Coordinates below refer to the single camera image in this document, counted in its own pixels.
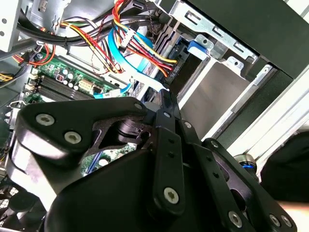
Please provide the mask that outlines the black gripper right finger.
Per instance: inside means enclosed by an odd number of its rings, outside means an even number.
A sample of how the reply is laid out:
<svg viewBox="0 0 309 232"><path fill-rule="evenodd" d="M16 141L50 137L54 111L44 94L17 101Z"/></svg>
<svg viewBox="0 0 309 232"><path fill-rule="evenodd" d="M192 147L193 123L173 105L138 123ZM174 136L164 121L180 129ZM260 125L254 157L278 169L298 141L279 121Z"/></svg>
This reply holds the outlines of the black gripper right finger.
<svg viewBox="0 0 309 232"><path fill-rule="evenodd" d="M189 153L186 159L197 171L197 190L202 187L213 206L211 222L217 232L295 232L297 226L288 213L262 188L254 171L243 168L214 139L202 142L192 124L180 115L176 96L169 96L169 108Z"/></svg>

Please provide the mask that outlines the person's hand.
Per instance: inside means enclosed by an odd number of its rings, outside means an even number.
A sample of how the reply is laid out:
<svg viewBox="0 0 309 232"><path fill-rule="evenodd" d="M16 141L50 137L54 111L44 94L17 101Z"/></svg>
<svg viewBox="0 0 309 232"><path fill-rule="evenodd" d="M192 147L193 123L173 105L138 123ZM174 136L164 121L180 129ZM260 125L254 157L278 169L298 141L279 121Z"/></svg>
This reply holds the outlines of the person's hand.
<svg viewBox="0 0 309 232"><path fill-rule="evenodd" d="M279 205L289 214L297 226L298 232L309 232L309 204L299 202L282 202Z"/></svg>

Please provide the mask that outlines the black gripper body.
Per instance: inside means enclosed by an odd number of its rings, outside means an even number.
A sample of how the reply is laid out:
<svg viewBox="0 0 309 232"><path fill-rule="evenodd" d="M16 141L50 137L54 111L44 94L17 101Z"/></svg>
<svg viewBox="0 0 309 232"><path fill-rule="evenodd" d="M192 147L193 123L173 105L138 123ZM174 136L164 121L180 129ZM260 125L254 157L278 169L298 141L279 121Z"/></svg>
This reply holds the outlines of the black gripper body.
<svg viewBox="0 0 309 232"><path fill-rule="evenodd" d="M54 200L47 232L215 232L213 206L189 153L134 151L66 187Z"/></svg>

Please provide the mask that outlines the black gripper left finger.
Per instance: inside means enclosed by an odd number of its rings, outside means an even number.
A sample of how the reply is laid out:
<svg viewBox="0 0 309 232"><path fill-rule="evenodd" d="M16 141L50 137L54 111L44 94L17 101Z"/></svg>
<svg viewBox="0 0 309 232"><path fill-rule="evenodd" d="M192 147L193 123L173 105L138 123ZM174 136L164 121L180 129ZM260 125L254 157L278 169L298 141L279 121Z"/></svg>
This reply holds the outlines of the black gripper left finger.
<svg viewBox="0 0 309 232"><path fill-rule="evenodd" d="M134 151L182 151L169 92L158 110L133 97L35 103L23 107L14 128L9 177L34 193L47 214L72 183Z"/></svg>

